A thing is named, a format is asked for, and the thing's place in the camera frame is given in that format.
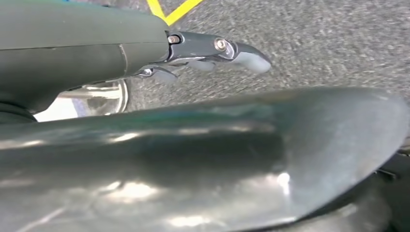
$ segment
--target yellow line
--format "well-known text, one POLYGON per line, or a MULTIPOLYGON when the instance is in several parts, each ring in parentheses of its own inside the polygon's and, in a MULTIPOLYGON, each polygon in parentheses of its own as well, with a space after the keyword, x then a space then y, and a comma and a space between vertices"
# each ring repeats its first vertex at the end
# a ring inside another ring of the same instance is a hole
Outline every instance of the yellow line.
POLYGON ((192 8, 198 5, 203 0, 186 0, 182 5, 180 5, 176 10, 170 13, 166 18, 165 22, 168 25, 174 24, 177 20, 186 15, 192 8))
POLYGON ((162 20, 165 21, 166 17, 164 12, 162 11, 161 5, 158 0, 146 0, 153 15, 160 17, 162 20))

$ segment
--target shiny surface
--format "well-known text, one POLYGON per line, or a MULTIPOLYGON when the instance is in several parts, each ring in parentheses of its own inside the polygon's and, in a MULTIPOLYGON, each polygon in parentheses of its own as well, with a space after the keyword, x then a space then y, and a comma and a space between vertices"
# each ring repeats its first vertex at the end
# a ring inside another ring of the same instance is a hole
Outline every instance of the shiny surface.
POLYGON ((5 232, 234 231, 293 222, 388 160, 408 109, 314 88, 3 126, 5 232))
POLYGON ((62 92, 58 97, 72 99, 80 117, 123 113, 129 98, 127 83, 123 79, 86 85, 62 92))
POLYGON ((370 191, 328 214, 266 232, 384 232, 391 214, 383 197, 370 191))

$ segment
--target screw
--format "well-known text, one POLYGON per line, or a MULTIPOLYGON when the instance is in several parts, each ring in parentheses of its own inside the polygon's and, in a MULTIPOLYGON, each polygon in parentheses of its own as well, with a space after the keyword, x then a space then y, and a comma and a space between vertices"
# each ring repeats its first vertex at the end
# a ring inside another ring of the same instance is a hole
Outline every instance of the screw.
POLYGON ((181 42, 181 39, 180 39, 179 36, 177 36, 177 35, 168 36, 168 43, 169 44, 177 44, 179 42, 181 42))
POLYGON ((214 41, 215 49, 218 51, 225 51, 226 50, 226 41, 223 38, 217 38, 214 41))

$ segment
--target asphalt ground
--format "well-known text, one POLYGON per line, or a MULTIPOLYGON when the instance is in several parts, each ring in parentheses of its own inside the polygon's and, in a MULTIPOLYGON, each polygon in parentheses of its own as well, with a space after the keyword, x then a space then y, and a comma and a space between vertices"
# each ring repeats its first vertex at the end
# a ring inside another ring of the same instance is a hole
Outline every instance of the asphalt ground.
MULTIPOLYGON (((145 0, 92 2, 150 12, 145 0)), ((165 14, 182 2, 160 0, 165 14)), ((382 87, 410 101, 408 0, 204 0, 172 28, 249 43, 274 66, 183 68, 171 85, 132 79, 131 110, 320 85, 382 87)))

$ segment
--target yellow road marking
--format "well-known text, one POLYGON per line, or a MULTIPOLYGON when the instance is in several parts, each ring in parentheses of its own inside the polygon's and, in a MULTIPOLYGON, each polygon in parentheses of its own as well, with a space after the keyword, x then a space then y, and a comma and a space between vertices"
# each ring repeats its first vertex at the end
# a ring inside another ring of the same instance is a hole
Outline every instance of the yellow road marking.
POLYGON ((160 17, 162 20, 165 21, 165 15, 162 11, 161 5, 158 0, 146 0, 153 15, 160 17))
POLYGON ((184 15, 186 15, 190 10, 192 10, 195 6, 201 3, 203 0, 186 0, 183 4, 181 4, 176 10, 170 13, 168 16, 165 16, 164 12, 162 11, 161 5, 158 0, 147 0, 148 6, 151 12, 162 18, 169 26, 174 24, 184 15))

